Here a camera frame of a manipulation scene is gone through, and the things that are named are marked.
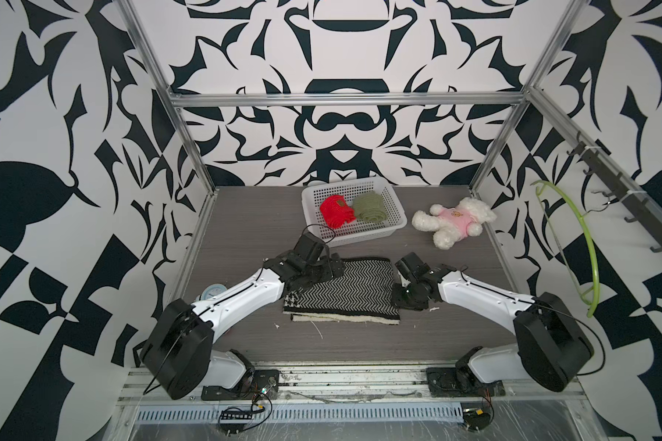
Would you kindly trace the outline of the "black white houndstooth scarf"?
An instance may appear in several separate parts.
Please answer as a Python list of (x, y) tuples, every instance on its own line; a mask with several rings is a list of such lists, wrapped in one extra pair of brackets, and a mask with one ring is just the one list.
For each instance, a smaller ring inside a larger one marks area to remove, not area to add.
[(392, 303), (395, 268), (384, 257), (344, 261), (344, 275), (284, 297), (282, 312), (295, 322), (348, 322), (399, 325)]

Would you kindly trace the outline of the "red knitted scarf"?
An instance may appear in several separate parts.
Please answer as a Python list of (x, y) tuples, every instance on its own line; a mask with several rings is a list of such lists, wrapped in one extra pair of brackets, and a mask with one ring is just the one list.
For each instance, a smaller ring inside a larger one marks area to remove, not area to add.
[(325, 224), (332, 230), (337, 230), (346, 224), (356, 221), (353, 207), (347, 204), (341, 195), (332, 195), (320, 205), (320, 212)]

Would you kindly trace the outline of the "green knitted scarf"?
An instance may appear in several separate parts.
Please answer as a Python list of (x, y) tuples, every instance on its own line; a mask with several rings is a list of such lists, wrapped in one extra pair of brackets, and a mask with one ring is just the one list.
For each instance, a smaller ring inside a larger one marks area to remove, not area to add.
[(360, 222), (382, 223), (387, 220), (387, 209), (382, 195), (368, 192), (356, 196), (352, 202), (355, 218)]

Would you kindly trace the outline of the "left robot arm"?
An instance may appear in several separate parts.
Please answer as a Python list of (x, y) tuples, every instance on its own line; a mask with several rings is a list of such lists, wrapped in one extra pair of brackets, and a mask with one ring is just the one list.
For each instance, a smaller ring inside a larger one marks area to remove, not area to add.
[(140, 358), (153, 375), (148, 394), (162, 388), (172, 400), (198, 387), (214, 387), (237, 396), (252, 389), (255, 368), (236, 350), (213, 350), (217, 339), (253, 312), (289, 291), (305, 291), (344, 275), (341, 257), (312, 233), (267, 259), (252, 276), (207, 300), (176, 299), (163, 310)]

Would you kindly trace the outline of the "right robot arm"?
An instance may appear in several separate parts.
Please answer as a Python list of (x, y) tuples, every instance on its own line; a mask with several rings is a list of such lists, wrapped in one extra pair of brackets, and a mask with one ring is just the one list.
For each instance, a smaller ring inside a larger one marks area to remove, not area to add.
[(594, 356), (586, 326), (554, 294), (533, 297), (503, 290), (451, 266), (432, 268), (414, 253), (395, 267), (401, 277), (393, 288), (396, 308), (424, 311), (432, 302), (443, 302), (476, 313), (515, 336), (511, 345), (471, 349), (456, 362), (448, 380), (431, 379), (431, 386), (445, 393), (480, 393), (503, 380), (533, 380), (560, 392)]

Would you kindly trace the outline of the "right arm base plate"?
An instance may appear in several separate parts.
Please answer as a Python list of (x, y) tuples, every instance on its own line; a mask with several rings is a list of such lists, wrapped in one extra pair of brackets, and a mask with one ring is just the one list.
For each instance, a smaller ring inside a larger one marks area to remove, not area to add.
[(428, 389), (432, 397), (502, 397), (506, 395), (501, 381), (483, 383), (467, 367), (428, 367)]

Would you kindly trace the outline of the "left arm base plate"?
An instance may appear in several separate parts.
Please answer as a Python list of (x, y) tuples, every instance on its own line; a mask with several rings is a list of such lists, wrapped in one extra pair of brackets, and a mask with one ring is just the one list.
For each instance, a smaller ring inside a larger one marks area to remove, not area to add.
[(277, 369), (258, 369), (246, 373), (232, 389), (204, 386), (202, 400), (204, 402), (251, 401), (260, 392), (274, 399), (279, 393), (280, 374)]

